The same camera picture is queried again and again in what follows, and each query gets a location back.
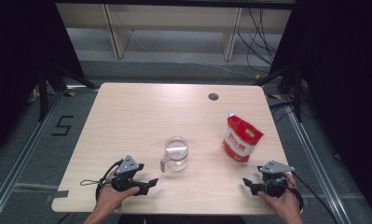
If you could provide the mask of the black curtain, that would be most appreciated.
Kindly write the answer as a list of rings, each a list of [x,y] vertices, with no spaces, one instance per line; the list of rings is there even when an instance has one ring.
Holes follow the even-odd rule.
[[[49,65],[84,75],[56,1],[0,0],[0,146]]]
[[[295,0],[272,68],[286,65],[372,209],[372,0]]]

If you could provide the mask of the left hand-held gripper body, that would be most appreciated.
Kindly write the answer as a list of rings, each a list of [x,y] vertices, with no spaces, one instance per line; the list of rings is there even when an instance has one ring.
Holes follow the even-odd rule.
[[[133,177],[137,173],[137,166],[138,163],[130,155],[121,160],[114,172],[111,182],[112,188],[116,191],[125,191],[134,188],[135,181]]]

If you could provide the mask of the person's left hand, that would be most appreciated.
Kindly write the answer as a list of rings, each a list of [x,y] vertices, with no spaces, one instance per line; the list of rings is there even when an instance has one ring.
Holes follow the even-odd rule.
[[[93,212],[103,217],[112,214],[122,206],[122,202],[140,191],[139,187],[132,187],[124,191],[117,191],[112,187],[111,180],[107,180],[98,196]]]

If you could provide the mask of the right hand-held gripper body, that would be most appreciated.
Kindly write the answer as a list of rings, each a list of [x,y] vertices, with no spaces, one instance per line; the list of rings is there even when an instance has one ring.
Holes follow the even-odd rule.
[[[263,165],[262,191],[270,197],[280,198],[288,187],[285,173],[293,172],[295,168],[277,161],[268,161]]]

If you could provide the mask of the person's right hand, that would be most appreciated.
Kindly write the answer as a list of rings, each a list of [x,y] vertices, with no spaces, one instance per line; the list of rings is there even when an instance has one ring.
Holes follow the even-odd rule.
[[[273,209],[276,214],[299,212],[298,200],[296,196],[287,189],[280,198],[270,197],[263,191],[259,191],[257,196],[264,200],[268,209]]]

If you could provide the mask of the black metal stand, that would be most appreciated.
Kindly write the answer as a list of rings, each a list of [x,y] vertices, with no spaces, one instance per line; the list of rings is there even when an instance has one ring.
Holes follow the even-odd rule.
[[[264,77],[258,80],[255,85],[256,86],[263,86],[273,79],[281,77],[282,80],[278,86],[278,91],[280,93],[289,93],[293,91],[294,99],[291,104],[294,107],[294,114],[298,122],[302,121],[301,118],[301,73],[300,70],[295,65],[286,65],[282,68],[277,69],[274,72],[270,72],[267,77]]]
[[[38,88],[40,93],[39,121],[42,121],[48,114],[48,85],[51,86],[54,92],[64,92],[67,90],[67,87],[62,79],[63,77],[69,77],[89,89],[97,90],[100,88],[99,85],[88,81],[83,76],[80,76],[63,66],[55,63],[43,64],[40,67],[38,75]]]

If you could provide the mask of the beige wooden shelf unit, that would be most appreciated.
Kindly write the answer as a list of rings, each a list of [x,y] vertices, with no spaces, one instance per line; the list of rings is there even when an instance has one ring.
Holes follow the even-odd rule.
[[[105,29],[114,57],[123,57],[134,30],[213,32],[220,34],[224,60],[230,61],[238,33],[281,35],[289,9],[246,7],[172,7],[58,3],[67,28]]]

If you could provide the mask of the clear glass jar with lid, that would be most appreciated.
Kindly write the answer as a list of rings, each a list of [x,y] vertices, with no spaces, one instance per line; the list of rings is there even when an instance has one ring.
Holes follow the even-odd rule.
[[[165,144],[164,155],[160,161],[160,171],[166,172],[169,168],[172,171],[180,172],[187,167],[188,163],[188,142],[182,136],[173,136]]]

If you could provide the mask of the black frame beam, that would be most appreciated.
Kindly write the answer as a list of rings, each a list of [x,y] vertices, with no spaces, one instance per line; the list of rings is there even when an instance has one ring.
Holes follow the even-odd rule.
[[[54,0],[55,3],[291,9],[296,0]]]

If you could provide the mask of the red and white pouch bag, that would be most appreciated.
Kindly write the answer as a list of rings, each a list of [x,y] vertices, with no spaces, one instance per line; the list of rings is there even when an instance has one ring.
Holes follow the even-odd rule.
[[[263,137],[264,134],[253,124],[238,117],[232,110],[228,111],[223,145],[225,152],[232,160],[248,162],[250,155]]]

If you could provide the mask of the metal floor rail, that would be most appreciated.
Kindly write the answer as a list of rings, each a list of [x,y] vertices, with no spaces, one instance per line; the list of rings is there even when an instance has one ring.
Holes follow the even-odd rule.
[[[333,182],[330,180],[324,166],[318,157],[315,148],[301,122],[298,122],[294,114],[294,107],[291,102],[286,102],[286,111],[289,113],[289,118],[295,128],[296,134],[303,146],[303,149],[310,162],[311,168],[316,175],[320,187],[330,207],[330,211],[334,216],[337,224],[351,224],[350,217],[336,191]]]
[[[34,149],[38,144],[43,131],[47,126],[47,123],[51,117],[52,110],[61,100],[62,94],[55,92],[48,104],[47,114],[40,119],[28,138],[26,144],[21,149],[21,153],[18,158],[15,160],[14,164],[11,166],[9,173],[6,175],[6,179],[0,184],[0,214],[3,211],[8,198],[12,190],[15,188],[16,183],[18,182],[21,174],[23,173],[28,161],[31,159]]]

